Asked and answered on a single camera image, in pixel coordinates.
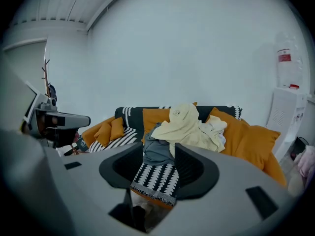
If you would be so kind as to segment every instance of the plastic bottle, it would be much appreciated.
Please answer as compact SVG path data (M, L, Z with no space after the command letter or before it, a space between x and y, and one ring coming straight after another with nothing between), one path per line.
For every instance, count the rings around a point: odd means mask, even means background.
M276 35L278 86L298 89L302 85L302 57L295 36L280 32Z

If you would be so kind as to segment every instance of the red label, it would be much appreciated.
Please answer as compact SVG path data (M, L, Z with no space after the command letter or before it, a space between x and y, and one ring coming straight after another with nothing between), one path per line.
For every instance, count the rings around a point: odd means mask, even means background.
M278 56L278 61L283 62L283 61L291 61L291 54L282 54Z

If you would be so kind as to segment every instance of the coat rack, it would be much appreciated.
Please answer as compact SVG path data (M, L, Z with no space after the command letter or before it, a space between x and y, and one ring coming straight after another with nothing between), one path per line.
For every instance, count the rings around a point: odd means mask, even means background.
M45 73L45 77L43 77L42 79L46 81L46 92L47 92L47 93L46 93L45 95L46 95L48 98L51 97L51 95L50 95L50 90L49 90L48 77L47 77L47 64L48 64L49 61L50 61L50 59L49 59L48 61L46 61L46 59L45 59L44 67L41 68L41 69L44 71L44 73Z

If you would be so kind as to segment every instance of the orange cushion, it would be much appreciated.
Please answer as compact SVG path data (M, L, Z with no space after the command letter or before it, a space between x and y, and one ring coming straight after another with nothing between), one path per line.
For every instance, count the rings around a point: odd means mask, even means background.
M96 132L94 138L106 147L110 142L110 135L111 135L112 127L109 123L105 122L101 126L101 128Z
M110 140L114 140L117 138L120 138L124 135L124 127L123 127L123 118L119 117L117 119L114 119L111 122L112 130L110 134Z
M250 126L217 108L213 108L210 115L227 123L223 134L226 138L225 150L222 153L242 158L263 170L280 132L261 126Z
M142 143L144 143L144 136L155 127L158 122L170 122L169 109L146 109L142 110L144 134Z
M286 187L286 179L284 173L272 153L270 154L267 163L265 163L263 171L267 175L271 176L279 184Z
M84 140L84 142L87 144L88 147L91 146L92 143L94 143L96 141L94 135L97 133L97 131L102 127L102 125L107 122L108 124L110 124L112 122L112 120L114 120L115 117L111 117L89 129L87 129L86 131L84 131L82 133L82 138Z

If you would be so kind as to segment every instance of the pile of clothes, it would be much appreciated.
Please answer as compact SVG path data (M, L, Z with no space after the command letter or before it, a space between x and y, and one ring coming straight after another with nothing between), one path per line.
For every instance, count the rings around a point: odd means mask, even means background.
M294 165L297 166L306 188L315 174L315 147L306 145L305 150L294 159Z
M225 149L223 136L225 121L210 116L207 123L198 120L199 112L193 104L181 104L170 109L170 122L157 123L145 135L143 162L148 165L174 165L175 143L192 145L215 152Z

